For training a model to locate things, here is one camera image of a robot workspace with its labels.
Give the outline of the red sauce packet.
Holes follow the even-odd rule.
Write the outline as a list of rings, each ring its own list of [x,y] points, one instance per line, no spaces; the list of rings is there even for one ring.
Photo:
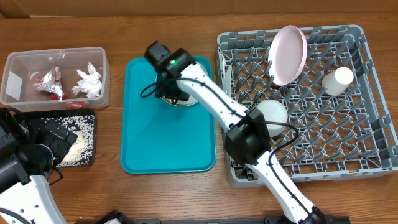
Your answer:
[[[65,105],[66,108],[86,108],[86,103],[84,102],[69,102]]]

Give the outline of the grey small plate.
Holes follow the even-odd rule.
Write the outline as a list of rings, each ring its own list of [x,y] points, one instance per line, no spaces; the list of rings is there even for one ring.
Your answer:
[[[206,76],[209,78],[210,76],[209,76],[207,70],[205,69],[205,67],[200,62],[197,62],[197,63],[200,65],[201,69],[205,72]],[[174,102],[172,99],[166,98],[165,96],[163,96],[162,99],[171,105]],[[194,105],[197,103],[198,103],[198,101],[193,96],[190,95],[187,101],[178,100],[175,105],[176,106],[191,106],[191,105]]]

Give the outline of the silver foil wrapper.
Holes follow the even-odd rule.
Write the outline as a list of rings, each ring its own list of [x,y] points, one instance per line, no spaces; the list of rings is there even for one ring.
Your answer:
[[[49,94],[51,100],[66,100],[68,96],[62,89],[61,76],[60,68],[53,67],[34,84],[34,88]]]

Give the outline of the white plastic knife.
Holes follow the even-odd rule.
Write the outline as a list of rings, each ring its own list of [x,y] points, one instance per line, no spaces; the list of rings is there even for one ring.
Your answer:
[[[228,96],[231,96],[231,74],[232,74],[232,67],[227,65],[226,57],[223,56],[223,76],[222,76],[222,85],[223,89]]]

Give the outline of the white napkin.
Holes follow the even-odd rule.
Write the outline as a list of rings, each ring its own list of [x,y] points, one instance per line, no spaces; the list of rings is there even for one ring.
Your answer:
[[[75,95],[86,93],[87,98],[98,97],[102,90],[101,75],[96,71],[95,66],[91,62],[88,62],[87,70],[88,73],[82,70],[76,71],[81,80],[77,82],[77,86],[72,88],[72,91]]]

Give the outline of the grey bowl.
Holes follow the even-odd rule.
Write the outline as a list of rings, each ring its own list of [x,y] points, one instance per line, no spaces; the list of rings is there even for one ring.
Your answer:
[[[265,121],[272,121],[277,123],[286,123],[288,118],[288,113],[285,106],[276,100],[264,100],[260,102],[257,106],[263,115]],[[268,124],[267,129],[270,137],[278,136],[285,130],[284,126]]]

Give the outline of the white large plate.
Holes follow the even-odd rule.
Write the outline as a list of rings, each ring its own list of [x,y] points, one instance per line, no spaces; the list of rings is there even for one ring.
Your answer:
[[[292,83],[302,72],[307,59],[307,40],[303,32],[293,25],[283,27],[271,43],[268,62],[269,75],[274,84]]]

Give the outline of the white plastic cup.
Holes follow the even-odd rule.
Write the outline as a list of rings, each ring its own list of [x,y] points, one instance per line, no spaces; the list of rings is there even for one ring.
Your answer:
[[[340,67],[323,78],[322,87],[326,88],[326,94],[338,96],[349,87],[353,79],[354,74],[351,69]]]

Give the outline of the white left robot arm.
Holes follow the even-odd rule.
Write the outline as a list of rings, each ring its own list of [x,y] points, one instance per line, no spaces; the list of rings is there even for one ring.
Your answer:
[[[34,126],[24,113],[1,108],[1,216],[8,223],[65,223],[48,177],[78,136],[51,121]]]

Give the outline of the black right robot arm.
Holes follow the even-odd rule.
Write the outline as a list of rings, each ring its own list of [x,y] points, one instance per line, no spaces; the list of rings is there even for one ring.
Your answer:
[[[267,129],[270,122],[263,113],[233,100],[185,49],[171,52],[155,41],[146,48],[144,56],[157,73],[156,81],[150,84],[151,93],[170,98],[173,103],[192,96],[204,106],[223,128],[227,154],[259,176],[289,221],[327,222],[324,213],[301,193],[276,158],[275,154],[295,139],[272,149]]]

